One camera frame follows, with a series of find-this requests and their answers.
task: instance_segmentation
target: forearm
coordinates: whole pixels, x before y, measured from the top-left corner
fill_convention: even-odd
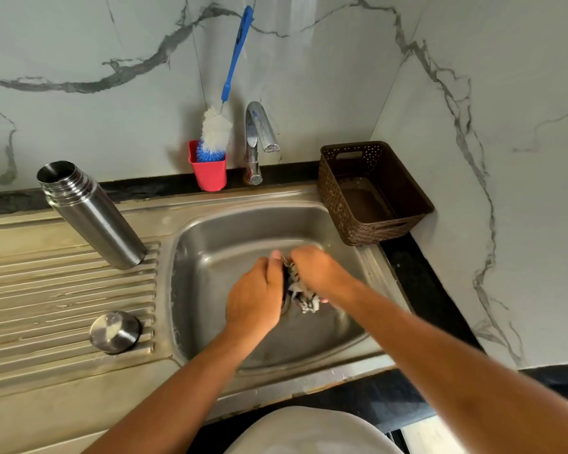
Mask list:
[[[93,443],[85,454],[185,452],[211,406],[253,346],[224,331]]]
[[[355,281],[333,295],[474,453],[568,452],[568,403]]]

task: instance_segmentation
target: hand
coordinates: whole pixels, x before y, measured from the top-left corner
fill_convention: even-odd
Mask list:
[[[283,285],[281,253],[274,250],[269,259],[259,258],[231,289],[225,331],[248,339],[254,349],[280,320]]]
[[[354,282],[351,274],[344,270],[332,256],[315,245],[298,247],[290,252],[299,277],[307,286],[323,298],[336,299],[339,289]]]

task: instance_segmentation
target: thermos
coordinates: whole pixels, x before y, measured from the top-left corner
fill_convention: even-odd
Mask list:
[[[141,239],[92,178],[68,161],[46,164],[36,178],[46,200],[113,267],[128,269],[147,252]]]

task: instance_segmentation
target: brown plastic basket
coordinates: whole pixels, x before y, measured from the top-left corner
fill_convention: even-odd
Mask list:
[[[388,144],[331,144],[320,152],[318,190],[346,244],[403,236],[434,211]]]

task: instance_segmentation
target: red cup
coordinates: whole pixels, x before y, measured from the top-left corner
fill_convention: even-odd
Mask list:
[[[227,154],[222,161],[197,162],[196,151],[200,140],[191,140],[187,144],[189,151],[189,163],[194,169],[198,186],[204,191],[218,191],[227,184],[227,174],[225,166],[227,164]]]

